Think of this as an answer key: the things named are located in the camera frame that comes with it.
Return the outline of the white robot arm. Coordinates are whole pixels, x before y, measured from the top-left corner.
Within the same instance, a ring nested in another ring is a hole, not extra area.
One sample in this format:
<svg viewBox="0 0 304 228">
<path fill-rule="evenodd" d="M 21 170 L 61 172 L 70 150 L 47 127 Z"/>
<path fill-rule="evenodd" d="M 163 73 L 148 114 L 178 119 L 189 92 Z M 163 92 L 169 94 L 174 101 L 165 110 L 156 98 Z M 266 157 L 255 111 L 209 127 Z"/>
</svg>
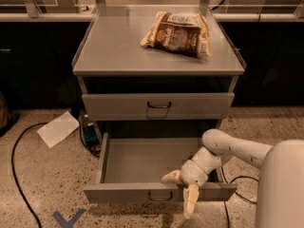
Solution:
<svg viewBox="0 0 304 228">
<path fill-rule="evenodd" d="M 260 170 L 256 228 L 304 228 L 304 141 L 275 145 L 234 138 L 218 129 L 202 135 L 202 148 L 161 178 L 184 184 L 183 215 L 190 218 L 209 174 L 237 157 Z"/>
</svg>

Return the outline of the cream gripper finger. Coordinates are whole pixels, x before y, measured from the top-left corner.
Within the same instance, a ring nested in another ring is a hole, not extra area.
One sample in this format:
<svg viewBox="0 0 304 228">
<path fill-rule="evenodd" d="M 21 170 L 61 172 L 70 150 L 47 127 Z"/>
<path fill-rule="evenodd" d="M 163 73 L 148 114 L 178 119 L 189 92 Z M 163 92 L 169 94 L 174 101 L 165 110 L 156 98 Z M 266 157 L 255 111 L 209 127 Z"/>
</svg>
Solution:
<svg viewBox="0 0 304 228">
<path fill-rule="evenodd" d="M 196 184 L 190 184 L 183 189 L 183 215 L 190 219 L 200 195 L 199 187 Z"/>
<path fill-rule="evenodd" d="M 161 181 L 163 183 L 175 183 L 175 184 L 181 184 L 181 171 L 180 170 L 174 170 L 166 175 L 164 175 L 161 178 Z"/>
</svg>

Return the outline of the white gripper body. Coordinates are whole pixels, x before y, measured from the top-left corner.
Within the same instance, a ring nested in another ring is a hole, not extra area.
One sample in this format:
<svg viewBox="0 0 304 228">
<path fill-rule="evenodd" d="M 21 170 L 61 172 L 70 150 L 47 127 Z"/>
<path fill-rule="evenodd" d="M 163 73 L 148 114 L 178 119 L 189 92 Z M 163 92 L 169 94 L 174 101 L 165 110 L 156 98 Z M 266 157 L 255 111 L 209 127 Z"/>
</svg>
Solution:
<svg viewBox="0 0 304 228">
<path fill-rule="evenodd" d="M 208 174 L 194 161 L 188 160 L 180 169 L 180 178 L 187 185 L 202 187 L 208 180 Z"/>
</svg>

